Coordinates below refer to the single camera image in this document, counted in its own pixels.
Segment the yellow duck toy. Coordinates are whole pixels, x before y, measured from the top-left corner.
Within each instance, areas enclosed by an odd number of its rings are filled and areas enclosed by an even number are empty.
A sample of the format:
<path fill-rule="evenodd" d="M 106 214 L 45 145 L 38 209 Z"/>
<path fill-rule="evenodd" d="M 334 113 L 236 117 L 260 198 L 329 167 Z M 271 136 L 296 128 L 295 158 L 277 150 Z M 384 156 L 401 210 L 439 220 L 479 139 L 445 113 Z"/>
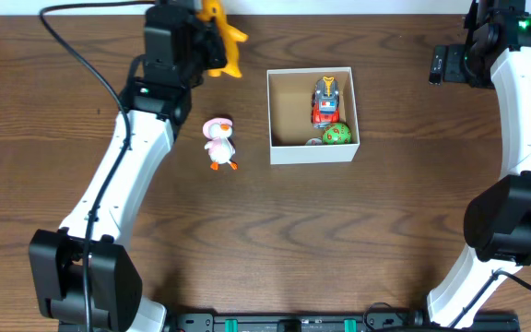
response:
<path fill-rule="evenodd" d="M 196 16 L 204 21 L 209 22 L 215 19 L 218 32 L 223 40 L 227 64 L 222 68 L 208 69 L 210 77 L 220 77 L 227 74 L 231 77 L 241 78 L 242 72 L 239 68 L 240 51 L 238 43 L 246 42 L 248 35 L 231 26 L 228 22 L 225 7 L 220 0 L 202 0 L 202 9 Z"/>

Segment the white duck toy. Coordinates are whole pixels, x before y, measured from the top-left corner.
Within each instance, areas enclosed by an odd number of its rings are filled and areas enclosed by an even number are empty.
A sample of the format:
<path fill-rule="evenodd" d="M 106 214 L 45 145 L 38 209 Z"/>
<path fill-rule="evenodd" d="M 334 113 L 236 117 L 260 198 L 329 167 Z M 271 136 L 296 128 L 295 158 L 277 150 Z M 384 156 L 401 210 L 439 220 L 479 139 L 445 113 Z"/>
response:
<path fill-rule="evenodd" d="M 211 160 L 210 168 L 214 171 L 222 164 L 229 164 L 233 170 L 238 170 L 238 164 L 232 160 L 236 153 L 230 142 L 233 134 L 233 122 L 227 118 L 213 118 L 203 124 L 203 135 L 207 139 L 204 150 Z"/>

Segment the red toy truck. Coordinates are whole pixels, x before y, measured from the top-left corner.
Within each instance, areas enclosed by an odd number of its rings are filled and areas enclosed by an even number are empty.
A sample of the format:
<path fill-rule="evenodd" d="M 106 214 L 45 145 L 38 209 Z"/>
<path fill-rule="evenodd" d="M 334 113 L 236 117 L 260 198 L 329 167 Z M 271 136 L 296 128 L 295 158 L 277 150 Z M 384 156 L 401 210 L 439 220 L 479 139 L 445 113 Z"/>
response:
<path fill-rule="evenodd" d="M 339 85 L 334 77 L 322 77 L 314 86 L 311 122 L 314 128 L 324 128 L 339 121 Z"/>

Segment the green ball with red symbols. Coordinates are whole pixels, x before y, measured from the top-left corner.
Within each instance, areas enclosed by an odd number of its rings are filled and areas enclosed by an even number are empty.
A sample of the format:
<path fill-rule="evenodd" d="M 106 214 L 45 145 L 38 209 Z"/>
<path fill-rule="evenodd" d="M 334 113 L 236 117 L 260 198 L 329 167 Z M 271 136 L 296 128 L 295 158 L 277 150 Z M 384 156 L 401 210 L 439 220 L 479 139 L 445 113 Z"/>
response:
<path fill-rule="evenodd" d="M 326 145 L 343 145 L 352 143 L 352 132 L 347 124 L 329 124 L 322 134 L 322 142 Z"/>

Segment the wooden rattle drum toy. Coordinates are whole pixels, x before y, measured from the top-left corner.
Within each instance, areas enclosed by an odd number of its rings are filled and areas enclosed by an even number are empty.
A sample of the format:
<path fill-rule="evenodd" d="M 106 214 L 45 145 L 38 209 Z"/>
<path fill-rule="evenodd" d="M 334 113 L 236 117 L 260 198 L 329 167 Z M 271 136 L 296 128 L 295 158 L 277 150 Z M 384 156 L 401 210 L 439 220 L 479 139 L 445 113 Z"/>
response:
<path fill-rule="evenodd" d="M 306 146 L 320 146 L 323 145 L 323 141 L 319 137 L 311 138 L 306 143 Z"/>

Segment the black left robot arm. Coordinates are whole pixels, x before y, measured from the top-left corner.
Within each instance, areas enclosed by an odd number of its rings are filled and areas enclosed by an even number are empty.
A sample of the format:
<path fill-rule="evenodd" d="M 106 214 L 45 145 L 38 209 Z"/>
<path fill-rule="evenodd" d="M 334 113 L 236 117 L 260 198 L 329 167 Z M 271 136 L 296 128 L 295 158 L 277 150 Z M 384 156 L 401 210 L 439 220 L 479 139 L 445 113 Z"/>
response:
<path fill-rule="evenodd" d="M 164 331 L 167 309 L 143 295 L 129 254 L 156 169 L 191 110 L 192 90 L 236 62 L 219 2 L 150 1 L 145 51 L 130 65 L 112 140 L 88 189 L 56 231 L 38 230 L 29 263 L 40 312 L 63 331 Z"/>

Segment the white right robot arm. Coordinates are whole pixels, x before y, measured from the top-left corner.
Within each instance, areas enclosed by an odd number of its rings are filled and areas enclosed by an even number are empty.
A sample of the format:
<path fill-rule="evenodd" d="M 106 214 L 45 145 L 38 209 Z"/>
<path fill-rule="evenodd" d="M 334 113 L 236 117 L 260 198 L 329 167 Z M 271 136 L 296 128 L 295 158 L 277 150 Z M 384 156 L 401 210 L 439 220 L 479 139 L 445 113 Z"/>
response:
<path fill-rule="evenodd" d="M 531 265 L 531 17 L 518 1 L 475 1 L 464 28 L 464 43 L 435 47 L 429 81 L 495 90 L 501 172 L 468 204 L 465 247 L 426 298 L 425 324 L 456 330 L 473 326 L 505 280 L 531 291 L 516 276 Z"/>

